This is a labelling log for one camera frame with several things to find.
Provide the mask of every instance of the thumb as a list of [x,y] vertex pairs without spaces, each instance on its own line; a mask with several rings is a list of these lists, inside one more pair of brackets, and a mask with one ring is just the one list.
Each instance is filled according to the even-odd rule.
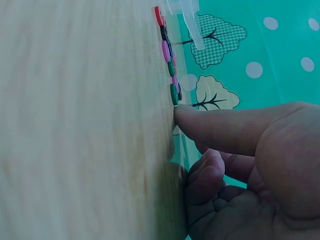
[[195,142],[230,154],[254,156],[264,131],[302,106],[289,103],[262,109],[199,111],[179,105],[174,116],[180,129]]

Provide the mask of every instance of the light wood grain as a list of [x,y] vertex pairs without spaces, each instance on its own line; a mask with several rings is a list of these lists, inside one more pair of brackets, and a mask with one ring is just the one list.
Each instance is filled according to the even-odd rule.
[[1,240],[186,236],[157,4],[0,1]]

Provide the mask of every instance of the hand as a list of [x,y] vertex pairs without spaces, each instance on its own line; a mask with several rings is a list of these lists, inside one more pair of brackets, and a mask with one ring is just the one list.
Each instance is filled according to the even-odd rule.
[[[203,153],[185,189],[193,240],[320,239],[319,106],[181,105],[175,119]],[[247,189],[225,185],[224,174]]]

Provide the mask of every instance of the palm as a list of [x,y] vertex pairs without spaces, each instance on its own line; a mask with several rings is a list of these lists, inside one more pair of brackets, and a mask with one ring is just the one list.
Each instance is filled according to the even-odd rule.
[[[237,141],[240,145],[255,143],[244,150],[233,150],[227,140],[219,141],[226,131],[215,129],[216,138],[212,139],[204,136],[212,131],[199,134],[199,128],[195,128],[188,132],[180,124],[204,153],[190,169],[185,191],[192,240],[319,239],[320,109],[277,111],[284,112],[284,117],[268,122],[267,129],[257,129],[256,132],[261,131],[259,138],[244,136],[244,140]],[[202,127],[215,126],[215,122],[205,122],[206,114],[213,113],[190,114],[183,119],[188,120],[186,124],[198,120]],[[224,123],[224,114],[215,113],[212,119]],[[245,155],[218,152],[206,146]],[[247,189],[224,186],[224,174],[247,183]]]

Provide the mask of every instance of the tree print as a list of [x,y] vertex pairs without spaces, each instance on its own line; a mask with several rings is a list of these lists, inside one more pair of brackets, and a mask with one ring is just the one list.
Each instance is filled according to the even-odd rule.
[[190,44],[195,62],[207,69],[210,65],[222,62],[224,55],[239,48],[240,41],[247,37],[247,31],[238,25],[232,25],[219,17],[210,14],[198,15],[197,23],[203,37],[205,49],[198,50],[192,36],[182,44]]
[[214,76],[201,76],[196,83],[196,101],[192,106],[201,111],[233,109],[239,105],[237,94],[229,91]]

